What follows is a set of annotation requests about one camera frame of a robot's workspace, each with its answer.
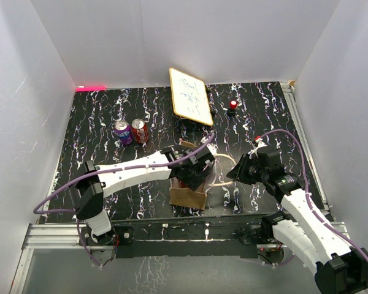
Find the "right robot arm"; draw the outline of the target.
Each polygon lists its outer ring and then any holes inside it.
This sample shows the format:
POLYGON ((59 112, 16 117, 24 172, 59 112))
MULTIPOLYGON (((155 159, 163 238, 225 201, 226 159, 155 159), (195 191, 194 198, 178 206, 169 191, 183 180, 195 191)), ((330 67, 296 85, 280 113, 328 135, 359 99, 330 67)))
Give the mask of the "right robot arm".
POLYGON ((261 236, 286 245, 312 272, 321 293, 358 293, 368 288, 368 252, 329 229, 331 223, 306 198, 298 177, 287 173, 270 146, 244 154, 227 174, 242 184, 262 183, 284 211, 266 215, 261 236))

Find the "red cola can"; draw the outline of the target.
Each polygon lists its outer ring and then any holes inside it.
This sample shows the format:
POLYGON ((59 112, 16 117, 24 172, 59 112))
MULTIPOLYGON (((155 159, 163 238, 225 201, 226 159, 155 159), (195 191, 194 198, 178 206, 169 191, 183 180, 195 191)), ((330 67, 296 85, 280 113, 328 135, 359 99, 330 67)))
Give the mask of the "red cola can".
POLYGON ((148 128, 143 119, 137 118, 131 123, 131 130, 136 142, 145 144, 149 140, 148 128))

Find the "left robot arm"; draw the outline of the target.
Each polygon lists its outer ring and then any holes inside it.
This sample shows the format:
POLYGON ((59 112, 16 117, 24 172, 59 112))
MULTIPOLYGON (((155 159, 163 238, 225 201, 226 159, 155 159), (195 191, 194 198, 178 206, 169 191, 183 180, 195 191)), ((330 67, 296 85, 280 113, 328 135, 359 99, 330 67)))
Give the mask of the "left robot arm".
POLYGON ((212 145, 195 151, 176 145, 119 164, 95 165, 87 161, 85 177, 70 188, 76 218, 91 229, 89 235, 95 243, 111 243, 115 230, 104 208, 104 199, 138 184, 173 178, 195 191, 211 174, 217 153, 212 145))

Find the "white board with wooden frame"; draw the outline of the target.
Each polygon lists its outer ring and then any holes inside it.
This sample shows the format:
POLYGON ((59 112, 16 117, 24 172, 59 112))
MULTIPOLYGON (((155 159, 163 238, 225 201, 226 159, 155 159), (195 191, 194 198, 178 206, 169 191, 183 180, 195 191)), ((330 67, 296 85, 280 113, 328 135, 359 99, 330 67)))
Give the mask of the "white board with wooden frame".
POLYGON ((205 83, 173 67, 169 69, 174 113, 185 119, 213 126, 205 83))

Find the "red emergency button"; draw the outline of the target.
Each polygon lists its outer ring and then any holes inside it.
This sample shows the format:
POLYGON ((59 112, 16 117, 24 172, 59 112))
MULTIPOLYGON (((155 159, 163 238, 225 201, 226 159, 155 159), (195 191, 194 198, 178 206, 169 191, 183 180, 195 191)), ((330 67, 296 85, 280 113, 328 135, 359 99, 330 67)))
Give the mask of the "red emergency button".
POLYGON ((237 108, 237 101, 236 100, 231 100, 229 103, 229 108, 227 111, 228 116, 234 116, 236 114, 236 108, 237 108))

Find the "pink tape strip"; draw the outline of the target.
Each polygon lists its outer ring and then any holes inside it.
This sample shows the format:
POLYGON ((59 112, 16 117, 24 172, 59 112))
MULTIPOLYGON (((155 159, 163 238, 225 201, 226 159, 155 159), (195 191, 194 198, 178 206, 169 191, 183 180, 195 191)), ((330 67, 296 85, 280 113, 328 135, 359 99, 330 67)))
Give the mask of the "pink tape strip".
POLYGON ((86 92, 86 91, 105 91, 105 86, 78 86, 77 92, 86 92))

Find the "canvas tote bag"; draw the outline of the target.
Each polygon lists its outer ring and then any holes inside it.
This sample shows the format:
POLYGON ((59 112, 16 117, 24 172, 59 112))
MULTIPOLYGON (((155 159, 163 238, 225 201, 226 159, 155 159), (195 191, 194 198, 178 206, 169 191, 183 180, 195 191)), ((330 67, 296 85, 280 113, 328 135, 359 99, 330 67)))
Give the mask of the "canvas tote bag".
POLYGON ((234 181, 217 183, 216 163, 206 177, 190 178, 189 181, 178 178, 170 179, 169 204, 184 208, 205 210, 208 199, 208 191, 214 187, 233 185, 234 181))

